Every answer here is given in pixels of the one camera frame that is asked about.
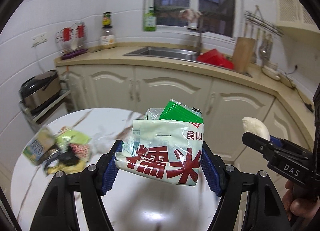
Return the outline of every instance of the wooden knife block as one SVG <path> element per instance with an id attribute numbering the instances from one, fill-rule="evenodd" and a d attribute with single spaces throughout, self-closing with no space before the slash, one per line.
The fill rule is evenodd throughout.
<path id="1" fill-rule="evenodd" d="M 253 38 L 238 37 L 236 48 L 232 56 L 235 71 L 240 73 L 247 72 L 247 67 L 253 55 L 255 42 L 256 40 Z"/>

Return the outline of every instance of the white food item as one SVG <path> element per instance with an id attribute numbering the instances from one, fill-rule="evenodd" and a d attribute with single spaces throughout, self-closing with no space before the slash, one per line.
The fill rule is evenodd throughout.
<path id="1" fill-rule="evenodd" d="M 250 132 L 270 141 L 269 131 L 264 123 L 256 118 L 242 118 L 244 132 Z"/>

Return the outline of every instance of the hanging utensil rack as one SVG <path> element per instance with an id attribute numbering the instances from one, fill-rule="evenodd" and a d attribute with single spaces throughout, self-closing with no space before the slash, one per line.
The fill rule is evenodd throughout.
<path id="1" fill-rule="evenodd" d="M 256 5 L 256 10 L 254 13 L 246 10 L 244 14 L 244 19 L 249 23 L 260 26 L 261 28 L 265 29 L 266 31 L 269 31 L 272 34 L 276 34 L 280 37 L 283 37 L 284 35 L 279 27 L 263 19 L 258 5 Z"/>

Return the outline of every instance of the electrical outlet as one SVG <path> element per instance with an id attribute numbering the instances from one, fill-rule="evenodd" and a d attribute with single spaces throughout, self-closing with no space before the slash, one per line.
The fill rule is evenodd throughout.
<path id="1" fill-rule="evenodd" d="M 47 33 L 36 35 L 32 38 L 32 47 L 36 47 L 39 44 L 47 42 L 47 40 L 48 40 Z"/>

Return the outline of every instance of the hand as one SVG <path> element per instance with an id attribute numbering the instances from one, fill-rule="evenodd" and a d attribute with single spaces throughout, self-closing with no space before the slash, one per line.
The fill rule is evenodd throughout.
<path id="1" fill-rule="evenodd" d="M 283 196 L 282 203 L 287 212 L 288 219 L 291 220 L 292 214 L 305 219 L 313 219 L 320 207 L 320 200 L 317 202 L 301 198 L 293 200 L 293 182 L 288 180 L 284 187 L 288 189 L 288 191 Z"/>

